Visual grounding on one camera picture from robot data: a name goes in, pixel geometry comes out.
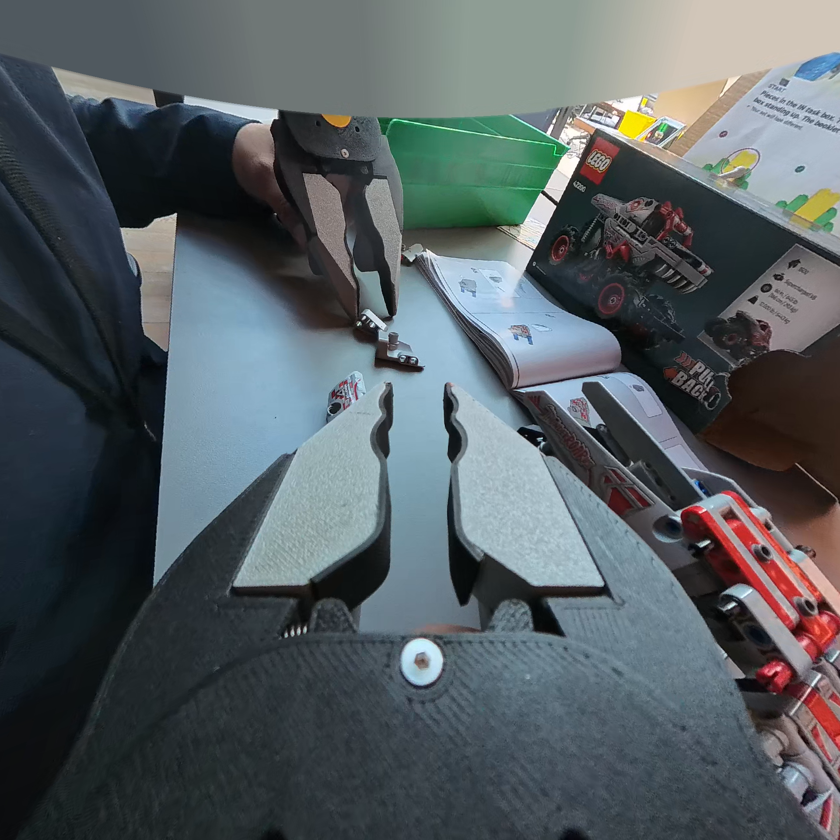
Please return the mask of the person's left forearm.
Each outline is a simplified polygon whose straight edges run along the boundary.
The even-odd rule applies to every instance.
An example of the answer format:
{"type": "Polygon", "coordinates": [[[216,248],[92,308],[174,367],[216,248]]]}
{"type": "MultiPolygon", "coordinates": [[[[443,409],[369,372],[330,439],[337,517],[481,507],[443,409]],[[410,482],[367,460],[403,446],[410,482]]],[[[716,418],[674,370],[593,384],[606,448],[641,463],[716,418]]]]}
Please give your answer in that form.
{"type": "Polygon", "coordinates": [[[234,167],[235,141],[257,122],[175,103],[68,98],[122,228],[182,212],[222,219],[264,217],[234,167]]]}

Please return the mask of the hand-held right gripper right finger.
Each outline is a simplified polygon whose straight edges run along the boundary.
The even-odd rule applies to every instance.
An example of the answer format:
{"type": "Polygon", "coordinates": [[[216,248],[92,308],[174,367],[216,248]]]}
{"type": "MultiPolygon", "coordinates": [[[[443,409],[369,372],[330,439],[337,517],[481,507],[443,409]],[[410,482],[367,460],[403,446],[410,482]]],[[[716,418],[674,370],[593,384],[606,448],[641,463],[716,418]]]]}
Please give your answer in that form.
{"type": "Polygon", "coordinates": [[[547,466],[454,383],[444,387],[448,558],[458,602],[489,625],[499,604],[603,595],[605,582],[547,466]]]}

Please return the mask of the printed instruction sheet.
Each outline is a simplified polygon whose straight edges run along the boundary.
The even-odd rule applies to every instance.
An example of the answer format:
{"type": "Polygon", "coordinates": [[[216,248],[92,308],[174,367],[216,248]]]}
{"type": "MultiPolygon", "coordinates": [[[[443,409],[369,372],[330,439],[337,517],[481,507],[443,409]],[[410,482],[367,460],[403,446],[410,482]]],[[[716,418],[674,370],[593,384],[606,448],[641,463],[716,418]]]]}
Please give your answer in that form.
{"type": "Polygon", "coordinates": [[[684,159],[838,235],[839,53],[769,70],[684,159]]]}

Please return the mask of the dark lego set box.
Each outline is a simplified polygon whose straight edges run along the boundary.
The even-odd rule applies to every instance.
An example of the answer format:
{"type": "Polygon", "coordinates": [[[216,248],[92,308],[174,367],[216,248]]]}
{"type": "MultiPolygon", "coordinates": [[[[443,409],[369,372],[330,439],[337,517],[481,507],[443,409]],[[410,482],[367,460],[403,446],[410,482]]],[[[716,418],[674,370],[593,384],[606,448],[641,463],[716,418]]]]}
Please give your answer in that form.
{"type": "Polygon", "coordinates": [[[587,141],[532,276],[611,330],[688,429],[838,494],[838,238],[609,129],[587,141]]]}

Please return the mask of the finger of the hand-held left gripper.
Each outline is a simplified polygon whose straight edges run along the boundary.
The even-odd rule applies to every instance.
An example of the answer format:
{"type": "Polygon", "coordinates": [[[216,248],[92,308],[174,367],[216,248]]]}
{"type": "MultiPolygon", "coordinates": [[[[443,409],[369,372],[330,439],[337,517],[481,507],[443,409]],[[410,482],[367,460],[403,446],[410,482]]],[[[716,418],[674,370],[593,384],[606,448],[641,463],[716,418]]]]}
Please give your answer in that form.
{"type": "Polygon", "coordinates": [[[402,230],[389,182],[374,178],[355,200],[353,267],[362,278],[367,301],[373,301],[373,280],[377,279],[382,304],[377,310],[386,319],[397,312],[402,258],[402,230]]]}
{"type": "Polygon", "coordinates": [[[280,172],[303,219],[310,251],[330,280],[348,318],[355,322],[360,314],[360,288],[345,241],[346,223],[340,191],[319,173],[280,172]]]}

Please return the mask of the green plastic bin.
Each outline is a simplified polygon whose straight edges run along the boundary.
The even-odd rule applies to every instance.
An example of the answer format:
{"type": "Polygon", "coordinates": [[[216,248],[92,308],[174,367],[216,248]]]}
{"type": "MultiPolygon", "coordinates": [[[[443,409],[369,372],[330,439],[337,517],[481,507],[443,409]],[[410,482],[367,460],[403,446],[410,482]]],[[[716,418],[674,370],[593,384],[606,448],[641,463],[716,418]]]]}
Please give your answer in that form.
{"type": "Polygon", "coordinates": [[[569,149],[510,114],[379,123],[402,180],[405,229],[519,225],[569,149]]]}

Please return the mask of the person's left hand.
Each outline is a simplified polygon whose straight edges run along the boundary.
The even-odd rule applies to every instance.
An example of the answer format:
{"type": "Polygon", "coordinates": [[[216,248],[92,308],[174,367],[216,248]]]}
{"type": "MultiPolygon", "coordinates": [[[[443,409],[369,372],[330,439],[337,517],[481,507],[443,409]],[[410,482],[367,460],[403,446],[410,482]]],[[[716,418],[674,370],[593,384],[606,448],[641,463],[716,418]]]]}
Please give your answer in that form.
{"type": "Polygon", "coordinates": [[[252,199],[270,208],[300,251],[305,251],[306,230],[298,211],[280,189],[275,159],[275,142],[267,124],[250,122],[237,132],[232,152],[237,183],[252,199]]]}

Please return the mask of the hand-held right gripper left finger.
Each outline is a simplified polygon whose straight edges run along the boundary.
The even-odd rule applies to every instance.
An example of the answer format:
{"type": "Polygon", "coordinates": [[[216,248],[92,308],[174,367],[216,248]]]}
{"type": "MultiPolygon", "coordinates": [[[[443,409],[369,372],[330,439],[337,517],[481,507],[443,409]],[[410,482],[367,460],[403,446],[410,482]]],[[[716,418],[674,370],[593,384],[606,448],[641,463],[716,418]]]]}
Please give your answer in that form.
{"type": "Polygon", "coordinates": [[[384,382],[297,449],[234,592],[309,603],[334,598],[355,611],[382,585],[391,560],[392,421],[392,384],[384,382]]]}

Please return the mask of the white instruction booklet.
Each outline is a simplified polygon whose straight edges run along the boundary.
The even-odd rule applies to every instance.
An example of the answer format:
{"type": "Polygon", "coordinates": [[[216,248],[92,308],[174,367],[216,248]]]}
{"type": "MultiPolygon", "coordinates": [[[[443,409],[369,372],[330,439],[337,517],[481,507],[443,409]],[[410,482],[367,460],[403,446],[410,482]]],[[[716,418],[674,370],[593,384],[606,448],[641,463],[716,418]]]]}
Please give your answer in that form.
{"type": "Polygon", "coordinates": [[[544,394],[588,432],[606,425],[582,384],[604,384],[678,466],[704,469],[653,390],[621,371],[622,352],[604,327],[550,302],[532,279],[503,261],[469,261],[426,249],[415,267],[435,288],[504,386],[526,406],[544,394]]]}

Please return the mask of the red grey lego truck model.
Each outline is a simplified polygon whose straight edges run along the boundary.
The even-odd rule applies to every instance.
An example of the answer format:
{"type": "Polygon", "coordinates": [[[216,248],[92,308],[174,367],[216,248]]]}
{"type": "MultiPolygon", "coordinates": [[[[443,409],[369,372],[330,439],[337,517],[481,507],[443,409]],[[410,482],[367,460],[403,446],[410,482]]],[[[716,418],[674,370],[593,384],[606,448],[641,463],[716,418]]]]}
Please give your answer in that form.
{"type": "Polygon", "coordinates": [[[562,461],[665,562],[736,677],[777,774],[838,838],[838,592],[648,385],[611,373],[514,390],[562,461]]]}

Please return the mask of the grey lego bracket assembly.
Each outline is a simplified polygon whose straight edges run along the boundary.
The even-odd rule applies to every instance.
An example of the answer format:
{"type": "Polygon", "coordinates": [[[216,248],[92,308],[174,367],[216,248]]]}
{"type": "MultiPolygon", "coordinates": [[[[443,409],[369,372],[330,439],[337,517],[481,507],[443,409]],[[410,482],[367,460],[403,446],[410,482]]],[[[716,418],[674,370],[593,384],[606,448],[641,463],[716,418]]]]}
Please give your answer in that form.
{"type": "Polygon", "coordinates": [[[415,355],[411,345],[402,341],[399,333],[385,324],[372,310],[362,310],[354,327],[374,342],[374,356],[378,361],[397,364],[414,371],[424,369],[424,364],[415,355]]]}

